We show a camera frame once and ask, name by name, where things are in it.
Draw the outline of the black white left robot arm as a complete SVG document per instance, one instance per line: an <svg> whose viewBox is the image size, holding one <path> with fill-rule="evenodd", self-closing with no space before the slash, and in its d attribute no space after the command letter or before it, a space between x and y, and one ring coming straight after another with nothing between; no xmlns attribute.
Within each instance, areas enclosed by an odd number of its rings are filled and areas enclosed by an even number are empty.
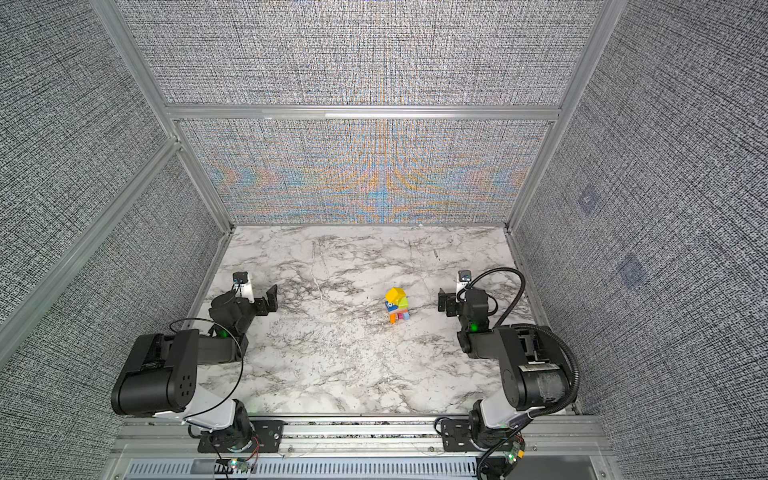
<svg viewBox="0 0 768 480"><path fill-rule="evenodd" d="M214 298L208 333L175 330L171 335L139 336L111 392L113 411L122 416L153 416L188 427L200 453L246 455L278 451L284 423L251 420L245 404L234 397L245 373L247 330L257 316L278 310L278 287L261 298L239 283ZM198 367L235 363L238 377L229 393L219 396L199 385Z"/></svg>

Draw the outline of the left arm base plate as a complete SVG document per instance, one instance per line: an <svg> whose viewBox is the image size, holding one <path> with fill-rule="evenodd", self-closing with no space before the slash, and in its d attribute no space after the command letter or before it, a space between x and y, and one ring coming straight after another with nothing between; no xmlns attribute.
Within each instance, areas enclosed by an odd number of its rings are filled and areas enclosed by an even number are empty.
<svg viewBox="0 0 768 480"><path fill-rule="evenodd" d="M280 420L251 421L243 429L233 425L213 432L202 431L197 445L198 453L245 455L277 453L282 441L284 422Z"/></svg>

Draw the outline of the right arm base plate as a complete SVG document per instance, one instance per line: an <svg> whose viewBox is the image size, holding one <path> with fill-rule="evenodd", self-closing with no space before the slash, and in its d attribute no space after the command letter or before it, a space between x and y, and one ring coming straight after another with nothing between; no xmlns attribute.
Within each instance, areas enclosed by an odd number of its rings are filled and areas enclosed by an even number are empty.
<svg viewBox="0 0 768 480"><path fill-rule="evenodd" d="M487 428L479 420L438 417L433 428L446 452L486 451L500 441L500 449L514 450L525 445L520 433L512 435L509 429Z"/></svg>

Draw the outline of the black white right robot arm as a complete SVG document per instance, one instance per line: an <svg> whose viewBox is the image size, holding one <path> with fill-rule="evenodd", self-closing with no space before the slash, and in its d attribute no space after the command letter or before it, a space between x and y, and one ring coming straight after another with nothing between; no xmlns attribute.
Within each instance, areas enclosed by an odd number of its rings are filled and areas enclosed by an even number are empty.
<svg viewBox="0 0 768 480"><path fill-rule="evenodd" d="M535 324L492 327L490 296L470 289L459 298L440 290L437 310L460 323L457 340L471 359L498 363L501 387L476 401L465 426L446 420L449 448L486 450L521 432L532 420L572 404L580 387L578 362L570 347L551 329Z"/></svg>

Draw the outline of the yellow wooden wedge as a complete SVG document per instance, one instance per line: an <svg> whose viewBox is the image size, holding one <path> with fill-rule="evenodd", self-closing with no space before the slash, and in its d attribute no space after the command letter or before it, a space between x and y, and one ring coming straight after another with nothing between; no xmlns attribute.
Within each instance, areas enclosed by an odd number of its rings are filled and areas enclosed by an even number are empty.
<svg viewBox="0 0 768 480"><path fill-rule="evenodd" d="M386 293L385 299L386 299L386 301L394 302L396 299L398 299L398 298L400 298L402 296L406 297L405 291L403 289L401 289L401 288L394 287L394 288L391 288Z"/></svg>

